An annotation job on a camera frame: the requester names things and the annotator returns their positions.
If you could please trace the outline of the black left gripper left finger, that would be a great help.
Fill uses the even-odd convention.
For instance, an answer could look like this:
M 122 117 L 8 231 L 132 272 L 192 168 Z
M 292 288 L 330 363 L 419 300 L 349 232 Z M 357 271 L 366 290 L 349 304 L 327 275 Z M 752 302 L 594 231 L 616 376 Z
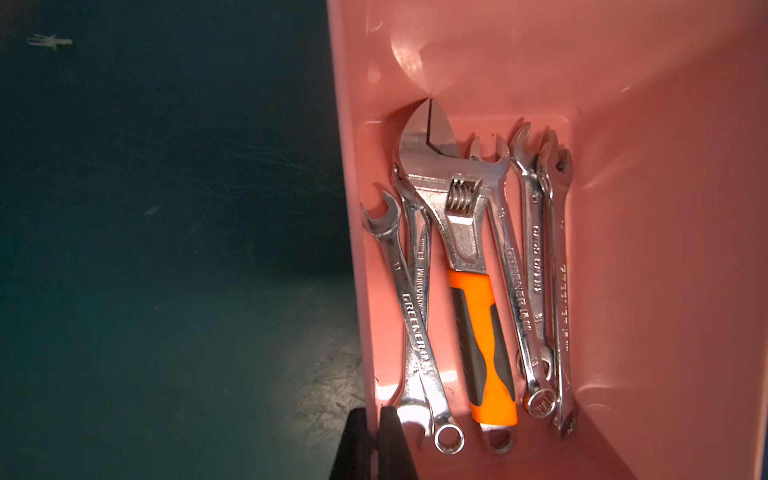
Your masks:
M 329 479 L 371 480 L 372 445 L 366 409 L 352 409 L 346 419 Z

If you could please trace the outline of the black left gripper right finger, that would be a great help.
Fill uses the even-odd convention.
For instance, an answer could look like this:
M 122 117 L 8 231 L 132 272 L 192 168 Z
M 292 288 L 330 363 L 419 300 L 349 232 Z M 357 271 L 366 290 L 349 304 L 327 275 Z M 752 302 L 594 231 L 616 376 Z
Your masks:
M 378 478 L 380 480 L 419 479 L 405 432 L 395 407 L 383 406 L 380 409 L 377 451 Z

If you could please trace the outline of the large silver combination wrench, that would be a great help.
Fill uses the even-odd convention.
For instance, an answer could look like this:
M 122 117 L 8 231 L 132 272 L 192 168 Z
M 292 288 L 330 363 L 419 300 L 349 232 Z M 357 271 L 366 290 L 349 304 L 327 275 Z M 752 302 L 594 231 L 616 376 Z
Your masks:
M 406 265 L 415 290 L 424 324 L 428 325 L 432 222 L 425 208 L 405 184 L 401 169 L 393 165 L 392 183 L 400 197 L 407 232 Z M 394 401 L 403 427 L 411 432 L 415 445 L 424 450 L 433 439 L 432 414 L 418 375 L 418 359 L 405 335 L 403 380 Z

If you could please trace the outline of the orange handled adjustable wrench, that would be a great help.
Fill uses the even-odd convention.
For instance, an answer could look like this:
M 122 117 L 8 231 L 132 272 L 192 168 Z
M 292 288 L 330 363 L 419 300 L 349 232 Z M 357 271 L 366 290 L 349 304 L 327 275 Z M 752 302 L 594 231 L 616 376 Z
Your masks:
M 497 144 L 493 162 L 463 158 L 444 110 L 421 103 L 400 137 L 398 164 L 436 224 L 448 260 L 457 335 L 471 416 L 486 449 L 508 453 L 518 412 L 508 350 L 483 253 L 482 224 L 493 187 L 508 172 L 510 152 Z

